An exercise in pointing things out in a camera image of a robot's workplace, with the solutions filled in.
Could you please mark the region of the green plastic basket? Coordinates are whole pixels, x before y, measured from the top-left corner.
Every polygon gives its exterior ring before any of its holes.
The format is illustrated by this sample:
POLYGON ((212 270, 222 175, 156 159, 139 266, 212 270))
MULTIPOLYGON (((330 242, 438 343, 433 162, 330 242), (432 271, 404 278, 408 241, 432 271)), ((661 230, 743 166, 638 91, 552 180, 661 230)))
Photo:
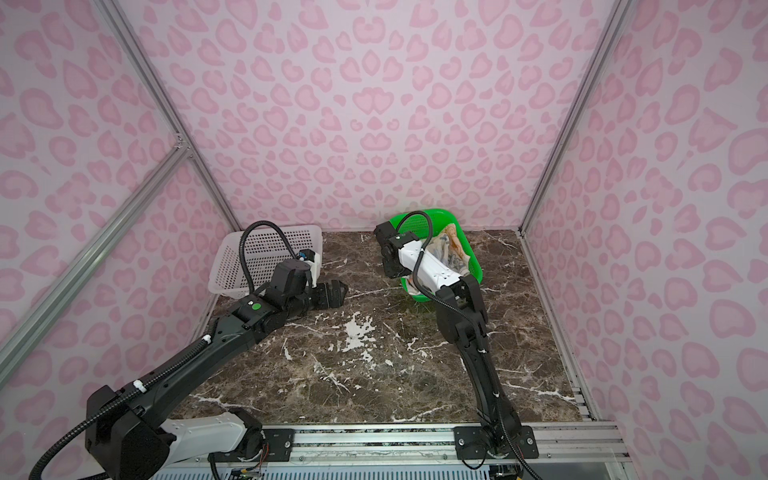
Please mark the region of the green plastic basket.
MULTIPOLYGON (((456 218, 456 216, 451 213, 448 210, 440 209, 440 208, 432 208, 432 209, 426 209, 424 212, 431 218, 432 226, 433 226, 433 236, 432 239, 437 237, 441 231, 449 224, 453 223, 456 225, 459 238, 461 240, 461 243, 463 245, 463 248, 465 252, 470 256, 469 259, 469 271, 470 273, 467 275, 472 275, 475 277, 478 283, 481 283, 483 278, 483 272, 482 268, 479 265, 479 262, 476 258, 476 255, 474 254, 472 247, 470 246, 470 243, 462 230, 461 226, 459 225, 459 222, 456 218)), ((391 217, 389 219, 389 222, 394 226, 397 227, 401 220, 406 216, 406 213, 402 213, 400 215, 396 215, 394 217, 391 217)), ((410 217, 407 221, 403 223, 403 225, 400 228, 401 232, 413 232, 419 239, 423 240, 426 239, 428 236, 428 225, 426 223, 426 220, 421 215, 415 215, 413 217, 410 217)), ((401 278, 401 285, 403 289, 414 298, 417 302, 427 302, 427 297, 423 296, 419 291, 416 289, 416 287, 413 285, 411 277, 407 278, 401 278)))

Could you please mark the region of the white perforated plastic basket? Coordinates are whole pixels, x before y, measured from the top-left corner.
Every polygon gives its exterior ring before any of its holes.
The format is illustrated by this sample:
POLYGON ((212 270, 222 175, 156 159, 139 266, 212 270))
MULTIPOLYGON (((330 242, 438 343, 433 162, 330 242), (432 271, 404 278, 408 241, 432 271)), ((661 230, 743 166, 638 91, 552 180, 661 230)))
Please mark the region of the white perforated plastic basket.
MULTIPOLYGON (((282 227, 296 253, 312 249, 323 253, 322 230, 316 225, 282 227)), ((220 245, 209 274, 208 290, 214 295, 240 299, 248 293, 248 285, 239 261, 241 232, 227 235, 220 245)), ((267 227, 254 230, 245 243, 247 267, 256 287, 271 279, 275 266, 289 257, 289 251, 278 234, 267 227)))

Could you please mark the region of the rabbit print towel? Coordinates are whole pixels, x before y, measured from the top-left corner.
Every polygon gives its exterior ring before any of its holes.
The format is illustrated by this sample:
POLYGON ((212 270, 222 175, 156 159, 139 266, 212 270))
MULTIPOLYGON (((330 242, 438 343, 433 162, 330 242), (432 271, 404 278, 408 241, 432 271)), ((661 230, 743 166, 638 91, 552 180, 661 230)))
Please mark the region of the rabbit print towel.
POLYGON ((442 232, 429 242, 426 251, 457 274, 467 275, 470 273, 470 257, 464 252, 457 237, 442 232))

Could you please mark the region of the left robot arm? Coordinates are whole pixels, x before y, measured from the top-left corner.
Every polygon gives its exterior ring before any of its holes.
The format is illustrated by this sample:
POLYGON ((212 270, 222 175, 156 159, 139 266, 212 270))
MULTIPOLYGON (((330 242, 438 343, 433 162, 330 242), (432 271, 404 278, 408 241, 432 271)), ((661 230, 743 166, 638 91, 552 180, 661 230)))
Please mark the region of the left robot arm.
POLYGON ((309 262, 280 262, 269 281, 216 318, 208 331, 161 366, 118 391, 102 387, 87 402, 92 424, 85 447, 111 479, 149 479, 163 467, 198 456, 262 455, 262 424, 242 407, 173 425, 170 414, 190 393, 274 331, 313 311, 336 309, 348 293, 340 280, 315 283, 309 262))

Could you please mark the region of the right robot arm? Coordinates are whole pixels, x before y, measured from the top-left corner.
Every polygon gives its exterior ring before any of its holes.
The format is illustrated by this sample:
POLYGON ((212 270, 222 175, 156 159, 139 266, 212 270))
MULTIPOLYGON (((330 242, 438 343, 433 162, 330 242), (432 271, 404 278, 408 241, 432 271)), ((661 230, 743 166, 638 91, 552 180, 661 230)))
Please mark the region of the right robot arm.
POLYGON ((385 275, 412 277, 412 284, 434 305, 444 340, 456 347, 469 376, 489 452, 520 457, 516 442, 523 425, 507 398, 492 360, 488 314, 474 276, 460 275, 428 251, 429 240, 385 221, 374 229, 385 275))

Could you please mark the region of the orange patterned towel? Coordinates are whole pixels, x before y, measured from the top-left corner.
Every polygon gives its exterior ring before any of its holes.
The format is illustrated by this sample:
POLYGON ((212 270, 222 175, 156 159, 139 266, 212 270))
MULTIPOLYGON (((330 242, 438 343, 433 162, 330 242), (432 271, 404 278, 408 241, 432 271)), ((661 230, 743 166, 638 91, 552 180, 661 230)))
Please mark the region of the orange patterned towel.
POLYGON ((467 267, 470 256, 465 252, 456 225, 449 223, 440 233, 441 259, 448 266, 467 267))

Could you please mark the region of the left diagonal aluminium strut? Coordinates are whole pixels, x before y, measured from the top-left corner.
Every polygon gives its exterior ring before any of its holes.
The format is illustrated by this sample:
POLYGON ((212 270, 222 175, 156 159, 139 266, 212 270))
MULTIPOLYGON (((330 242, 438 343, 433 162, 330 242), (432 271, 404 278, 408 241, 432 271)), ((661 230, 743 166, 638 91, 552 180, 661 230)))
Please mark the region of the left diagonal aluminium strut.
POLYGON ((114 251, 137 219, 154 201, 176 170, 189 159, 188 144, 180 142, 150 172, 91 241, 83 247, 56 281, 11 332, 1 346, 1 384, 6 385, 53 328, 63 310, 82 291, 96 270, 114 251))

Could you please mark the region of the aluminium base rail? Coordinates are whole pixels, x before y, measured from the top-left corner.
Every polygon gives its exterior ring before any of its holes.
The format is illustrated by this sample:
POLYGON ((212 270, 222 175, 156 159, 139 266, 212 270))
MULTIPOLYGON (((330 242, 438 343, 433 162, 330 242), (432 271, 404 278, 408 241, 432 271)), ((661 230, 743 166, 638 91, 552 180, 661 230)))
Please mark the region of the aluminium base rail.
MULTIPOLYGON (((515 458, 461 460, 466 424, 271 425, 287 432, 284 461, 209 462, 193 457, 158 473, 160 479, 512 479, 515 458)), ((636 479, 629 450, 612 422, 535 423, 539 455, 531 479, 636 479)))

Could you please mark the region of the left corner aluminium post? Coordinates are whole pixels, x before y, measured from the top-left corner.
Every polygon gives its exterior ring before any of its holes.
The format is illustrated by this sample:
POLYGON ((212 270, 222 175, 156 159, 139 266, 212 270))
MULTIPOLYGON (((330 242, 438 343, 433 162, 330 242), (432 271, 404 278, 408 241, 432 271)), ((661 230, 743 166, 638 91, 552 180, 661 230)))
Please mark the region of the left corner aluminium post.
POLYGON ((162 82, 156 68, 152 65, 145 49, 141 45, 139 36, 128 21, 119 2, 98 0, 94 2, 94 5, 114 34, 123 52, 127 55, 147 93, 169 125, 178 143, 191 155, 191 162, 196 173, 212 197, 214 205, 226 220, 230 230, 239 231, 241 225, 233 208, 225 198, 222 189, 216 183, 203 155, 192 139, 190 130, 185 125, 178 108, 171 99, 168 89, 162 82))

